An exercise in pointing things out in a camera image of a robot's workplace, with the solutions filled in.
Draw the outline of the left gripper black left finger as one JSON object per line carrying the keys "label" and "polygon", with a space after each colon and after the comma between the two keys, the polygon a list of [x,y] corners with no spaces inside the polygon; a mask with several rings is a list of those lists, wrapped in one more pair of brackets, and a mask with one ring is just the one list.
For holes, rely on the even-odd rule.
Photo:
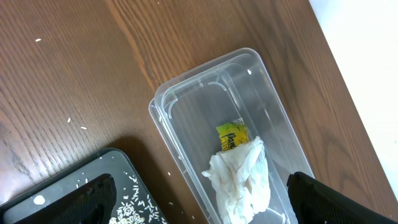
{"label": "left gripper black left finger", "polygon": [[117,190],[111,174],[102,174],[17,224],[108,224]]}

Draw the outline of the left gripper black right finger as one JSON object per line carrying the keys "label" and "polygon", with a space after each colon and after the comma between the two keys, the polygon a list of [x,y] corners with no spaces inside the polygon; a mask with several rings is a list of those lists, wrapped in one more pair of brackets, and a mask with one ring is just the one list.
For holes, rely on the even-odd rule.
{"label": "left gripper black right finger", "polygon": [[287,188],[299,224],[397,224],[303,172],[289,175]]}

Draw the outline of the pile of white rice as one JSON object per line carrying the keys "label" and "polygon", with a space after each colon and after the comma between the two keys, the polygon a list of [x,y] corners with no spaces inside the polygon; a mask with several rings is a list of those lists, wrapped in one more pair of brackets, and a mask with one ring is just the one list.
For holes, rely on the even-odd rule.
{"label": "pile of white rice", "polygon": [[123,171],[120,192],[109,224],[168,224],[160,208],[136,174]]}

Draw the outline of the yellow green snack wrapper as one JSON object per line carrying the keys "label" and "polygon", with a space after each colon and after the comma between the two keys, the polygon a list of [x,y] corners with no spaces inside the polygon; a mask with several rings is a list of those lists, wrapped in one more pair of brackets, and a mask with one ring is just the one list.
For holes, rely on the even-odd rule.
{"label": "yellow green snack wrapper", "polygon": [[249,142],[248,128],[242,119],[236,119],[216,128],[221,141],[221,150],[228,151]]}

